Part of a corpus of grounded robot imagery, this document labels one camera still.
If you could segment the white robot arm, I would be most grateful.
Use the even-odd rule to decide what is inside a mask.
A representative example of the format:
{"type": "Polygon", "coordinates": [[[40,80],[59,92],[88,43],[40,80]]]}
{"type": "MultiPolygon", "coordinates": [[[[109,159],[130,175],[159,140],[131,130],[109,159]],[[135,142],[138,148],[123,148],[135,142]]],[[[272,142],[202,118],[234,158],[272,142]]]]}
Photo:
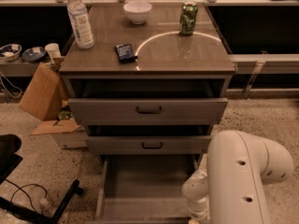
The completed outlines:
{"type": "Polygon", "coordinates": [[[205,213],[211,224],[272,224],[263,186],[286,180],[293,171],[281,144],[240,131],[222,131],[210,141],[206,170],[195,171],[182,186],[190,224],[205,213]]]}

